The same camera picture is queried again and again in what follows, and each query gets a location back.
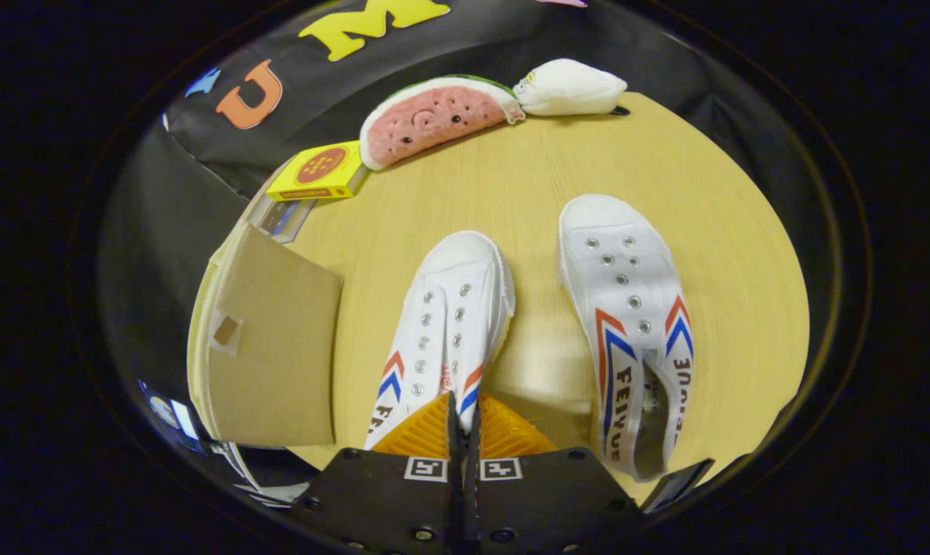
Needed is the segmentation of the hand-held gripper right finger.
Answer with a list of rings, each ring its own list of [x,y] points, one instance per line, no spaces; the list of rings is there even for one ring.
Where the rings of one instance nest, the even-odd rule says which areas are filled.
[[[613,554],[645,517],[587,449],[558,449],[480,395],[462,492],[470,554]]]

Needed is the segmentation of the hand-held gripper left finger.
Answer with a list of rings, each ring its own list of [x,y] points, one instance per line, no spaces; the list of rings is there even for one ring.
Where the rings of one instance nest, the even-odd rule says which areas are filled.
[[[293,503],[289,519],[344,554],[454,554],[462,534],[462,452],[452,393],[437,398],[443,457],[342,449]]]

